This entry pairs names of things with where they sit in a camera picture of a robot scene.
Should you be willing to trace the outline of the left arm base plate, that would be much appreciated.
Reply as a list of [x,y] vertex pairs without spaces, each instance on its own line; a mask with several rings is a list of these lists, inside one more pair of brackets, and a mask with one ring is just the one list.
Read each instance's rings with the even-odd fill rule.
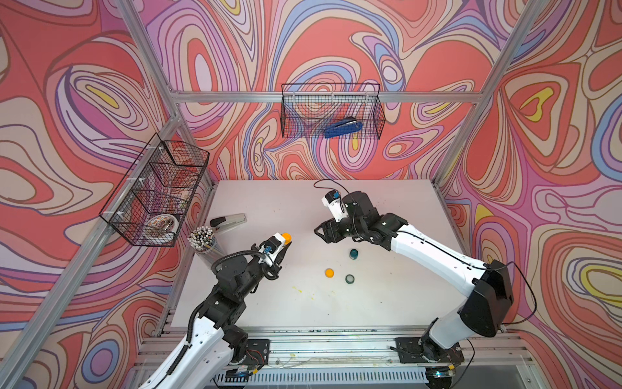
[[231,365],[264,366],[269,363],[271,341],[267,338],[249,339],[235,348]]

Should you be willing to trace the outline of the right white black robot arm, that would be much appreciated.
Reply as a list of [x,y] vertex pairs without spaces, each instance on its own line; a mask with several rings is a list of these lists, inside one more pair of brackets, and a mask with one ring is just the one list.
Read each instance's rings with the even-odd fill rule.
[[442,318],[436,318],[420,339],[428,359],[473,335],[492,338],[500,331],[513,306],[507,265],[489,264],[437,242],[393,213],[380,214],[362,191],[341,195],[330,190],[322,204],[332,217],[314,233],[326,243],[351,238],[411,259],[450,283],[466,300]]

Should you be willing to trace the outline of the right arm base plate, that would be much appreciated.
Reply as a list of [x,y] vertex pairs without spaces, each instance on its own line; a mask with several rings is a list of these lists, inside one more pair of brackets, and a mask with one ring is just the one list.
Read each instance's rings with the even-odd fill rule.
[[459,366],[465,361],[459,344],[443,349],[432,340],[421,340],[419,337],[397,337],[395,346],[390,348],[398,353],[402,364],[429,363]]

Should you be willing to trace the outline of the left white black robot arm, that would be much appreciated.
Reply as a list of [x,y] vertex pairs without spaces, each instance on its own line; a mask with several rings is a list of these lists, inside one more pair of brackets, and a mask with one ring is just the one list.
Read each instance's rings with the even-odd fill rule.
[[186,336],[142,388],[204,388],[225,366],[246,356],[248,333],[236,325],[261,280],[276,280],[289,246],[256,246],[215,261],[217,283],[193,309]]

